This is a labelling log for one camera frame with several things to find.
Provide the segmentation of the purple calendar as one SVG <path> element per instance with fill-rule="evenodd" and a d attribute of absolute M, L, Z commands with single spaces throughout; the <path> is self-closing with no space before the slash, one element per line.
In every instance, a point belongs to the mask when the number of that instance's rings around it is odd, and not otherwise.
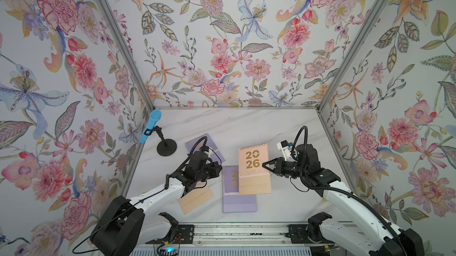
<path fill-rule="evenodd" d="M 193 146 L 196 144 L 194 151 L 198 151 L 203 146 L 205 141 L 205 145 L 209 148 L 209 156 L 212 159 L 212 161 L 217 162 L 218 164 L 222 164 L 225 161 L 225 159 L 209 134 L 203 134 L 202 136 L 199 136 L 186 142 L 185 147 L 188 150 L 188 152 L 190 152 Z"/>
<path fill-rule="evenodd" d="M 239 167 L 223 167 L 223 213 L 255 213 L 257 199 L 255 195 L 239 193 Z"/>

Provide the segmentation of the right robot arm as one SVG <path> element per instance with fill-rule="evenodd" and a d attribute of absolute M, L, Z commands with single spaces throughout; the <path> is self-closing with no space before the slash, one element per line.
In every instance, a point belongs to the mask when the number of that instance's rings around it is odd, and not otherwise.
<path fill-rule="evenodd" d="M 311 216 L 303 233 L 315 244 L 324 240 L 338 244 L 355 256 L 423 256 L 424 244 L 413 229 L 402 229 L 380 215 L 353 193 L 333 171 L 321 166 L 312 145 L 279 144 L 282 157 L 262 164 L 277 176 L 298 179 L 310 191 L 326 199 L 356 225 L 347 227 L 330 214 Z"/>

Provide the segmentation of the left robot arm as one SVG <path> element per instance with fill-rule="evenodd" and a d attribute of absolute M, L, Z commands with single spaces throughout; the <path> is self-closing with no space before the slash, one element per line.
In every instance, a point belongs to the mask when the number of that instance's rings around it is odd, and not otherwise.
<path fill-rule="evenodd" d="M 222 166 L 211 159 L 213 152 L 204 145 L 190 152 L 177 170 L 166 175 L 164 184 L 131 199 L 116 197 L 89 241 L 105 256 L 129 256 L 137 246 L 154 240 L 172 242 L 179 222 L 164 207 L 219 177 Z"/>

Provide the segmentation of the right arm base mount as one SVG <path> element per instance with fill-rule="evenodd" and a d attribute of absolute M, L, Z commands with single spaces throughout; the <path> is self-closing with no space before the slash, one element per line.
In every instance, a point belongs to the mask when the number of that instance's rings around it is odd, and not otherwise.
<path fill-rule="evenodd" d="M 307 224 L 288 225 L 287 227 L 288 232 L 285 237 L 289 238 L 292 244 L 334 244 L 332 241 L 325 239 L 313 225 L 311 225 L 311 228 L 308 228 Z"/>

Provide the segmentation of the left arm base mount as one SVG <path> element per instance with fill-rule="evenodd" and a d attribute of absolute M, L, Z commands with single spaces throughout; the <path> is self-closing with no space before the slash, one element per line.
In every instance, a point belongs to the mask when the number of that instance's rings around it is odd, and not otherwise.
<path fill-rule="evenodd" d="M 194 225 L 173 225 L 170 231 L 162 238 L 156 238 L 146 244 L 192 244 L 195 235 Z"/>

